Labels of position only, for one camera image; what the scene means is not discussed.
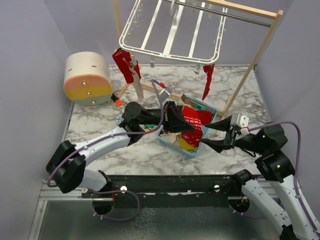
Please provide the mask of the red nordic pattern sock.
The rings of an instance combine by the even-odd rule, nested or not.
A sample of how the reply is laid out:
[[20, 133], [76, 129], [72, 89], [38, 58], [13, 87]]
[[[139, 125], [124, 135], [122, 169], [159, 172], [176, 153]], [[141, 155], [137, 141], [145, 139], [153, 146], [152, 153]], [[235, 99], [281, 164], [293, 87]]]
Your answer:
[[200, 139], [203, 137], [202, 126], [209, 124], [212, 121], [214, 114], [206, 110], [196, 110], [193, 107], [185, 106], [182, 110], [182, 115], [186, 121], [191, 123], [195, 130], [182, 132], [179, 137], [180, 141], [188, 142], [195, 148], [200, 145]]

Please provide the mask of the red snowflake sock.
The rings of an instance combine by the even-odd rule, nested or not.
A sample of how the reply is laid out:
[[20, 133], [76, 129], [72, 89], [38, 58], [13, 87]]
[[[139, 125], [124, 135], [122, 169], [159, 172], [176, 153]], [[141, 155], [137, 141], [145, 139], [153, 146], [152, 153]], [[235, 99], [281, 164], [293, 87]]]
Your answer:
[[206, 83], [202, 94], [202, 100], [204, 100], [210, 91], [211, 82], [213, 79], [213, 73], [215, 70], [215, 64], [205, 65], [202, 67], [204, 73], [206, 74]]

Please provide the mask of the red beige reindeer sock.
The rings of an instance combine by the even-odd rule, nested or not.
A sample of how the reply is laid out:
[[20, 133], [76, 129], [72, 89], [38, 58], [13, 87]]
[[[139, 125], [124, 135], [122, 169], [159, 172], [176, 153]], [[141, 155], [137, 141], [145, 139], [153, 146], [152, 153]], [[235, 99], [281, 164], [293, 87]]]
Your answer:
[[135, 70], [135, 67], [138, 67], [138, 61], [136, 60], [134, 55], [131, 55], [131, 67], [130, 71], [133, 77], [133, 87], [136, 91], [137, 98], [139, 102], [142, 102], [144, 99], [143, 87], [141, 85], [141, 78], [139, 77], [138, 72]]

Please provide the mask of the white plastic clip hanger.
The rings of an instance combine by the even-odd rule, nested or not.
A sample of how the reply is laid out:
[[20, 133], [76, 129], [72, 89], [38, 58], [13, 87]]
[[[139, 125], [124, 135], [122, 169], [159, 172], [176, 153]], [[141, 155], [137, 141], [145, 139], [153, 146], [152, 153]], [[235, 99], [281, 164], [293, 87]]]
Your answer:
[[137, 0], [119, 37], [135, 55], [196, 66], [215, 64], [220, 56], [227, 7], [197, 0]]

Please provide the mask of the red santa sock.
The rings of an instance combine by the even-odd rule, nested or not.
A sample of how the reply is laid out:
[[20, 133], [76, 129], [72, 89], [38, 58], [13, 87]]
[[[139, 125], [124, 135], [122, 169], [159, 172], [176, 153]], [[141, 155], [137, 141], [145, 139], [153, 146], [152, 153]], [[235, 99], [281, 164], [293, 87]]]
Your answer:
[[131, 71], [132, 69], [134, 69], [139, 79], [141, 79], [139, 63], [135, 57], [132, 58], [132, 55], [128, 51], [119, 47], [112, 54], [112, 58], [123, 74], [127, 84], [132, 84], [134, 82], [134, 74]]

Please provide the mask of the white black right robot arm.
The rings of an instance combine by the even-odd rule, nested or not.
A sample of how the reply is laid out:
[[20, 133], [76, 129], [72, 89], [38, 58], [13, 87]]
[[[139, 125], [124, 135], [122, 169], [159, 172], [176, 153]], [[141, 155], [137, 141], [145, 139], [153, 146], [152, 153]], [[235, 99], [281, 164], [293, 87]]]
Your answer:
[[272, 223], [281, 240], [318, 240], [320, 222], [312, 212], [298, 180], [301, 131], [297, 131], [296, 161], [292, 164], [283, 153], [282, 147], [288, 139], [282, 127], [283, 122], [269, 122], [252, 128], [249, 118], [241, 113], [233, 114], [218, 122], [206, 124], [207, 128], [225, 132], [223, 140], [202, 138], [200, 141], [217, 153], [239, 148], [246, 153], [258, 154], [255, 164], [262, 177], [273, 187], [278, 204], [260, 186], [259, 181], [248, 170], [235, 173], [229, 189], [236, 195], [244, 194], [250, 202]]

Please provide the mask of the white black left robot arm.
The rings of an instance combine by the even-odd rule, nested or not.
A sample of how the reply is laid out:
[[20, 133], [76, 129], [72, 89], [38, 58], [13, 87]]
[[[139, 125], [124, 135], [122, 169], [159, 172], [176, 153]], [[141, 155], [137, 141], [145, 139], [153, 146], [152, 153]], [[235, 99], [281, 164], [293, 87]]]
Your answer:
[[97, 196], [106, 197], [111, 190], [107, 175], [90, 171], [86, 167], [98, 158], [137, 143], [147, 134], [141, 126], [155, 125], [155, 131], [163, 128], [166, 133], [182, 133], [195, 130], [173, 101], [161, 104], [158, 109], [146, 109], [137, 102], [125, 106], [122, 122], [110, 132], [91, 140], [72, 144], [61, 142], [45, 169], [49, 174], [48, 187], [58, 187], [64, 194], [78, 187], [93, 190]]

